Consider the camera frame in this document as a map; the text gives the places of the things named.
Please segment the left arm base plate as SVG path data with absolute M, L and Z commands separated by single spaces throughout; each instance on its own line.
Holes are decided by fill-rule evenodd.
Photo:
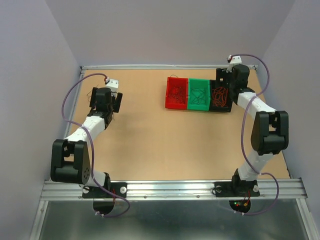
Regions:
M 109 192 L 122 198 L 127 197 L 128 184 L 126 182 L 111 182 Z M 82 198 L 84 199 L 111 199 L 113 195 L 102 190 L 97 186 L 84 186 L 82 189 Z

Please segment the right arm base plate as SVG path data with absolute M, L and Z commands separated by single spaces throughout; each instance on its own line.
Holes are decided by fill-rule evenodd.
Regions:
M 212 193 L 218 198 L 232 197 L 259 197 L 260 191 L 254 190 L 258 186 L 257 181 L 240 181 L 234 183 L 232 181 L 216 181 L 211 189 Z

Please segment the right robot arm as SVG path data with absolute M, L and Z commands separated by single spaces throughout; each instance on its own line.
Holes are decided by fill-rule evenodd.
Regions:
M 227 89 L 227 100 L 242 107 L 244 116 L 251 116 L 253 127 L 250 137 L 252 151 L 245 155 L 244 163 L 237 168 L 230 181 L 217 181 L 213 193 L 217 197 L 258 197 L 257 179 L 273 156 L 289 145 L 289 115 L 263 102 L 248 87 L 250 69 L 236 64 L 216 70 L 215 86 Z

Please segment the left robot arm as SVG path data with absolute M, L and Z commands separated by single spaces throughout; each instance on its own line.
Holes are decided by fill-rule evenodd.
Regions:
M 106 172 L 94 170 L 89 155 L 94 139 L 110 125 L 118 113 L 123 94 L 108 87 L 94 87 L 89 103 L 90 111 L 84 122 L 65 139 L 52 144 L 50 178 L 54 182 L 94 187 L 95 193 L 106 197 L 111 193 L 111 178 Z

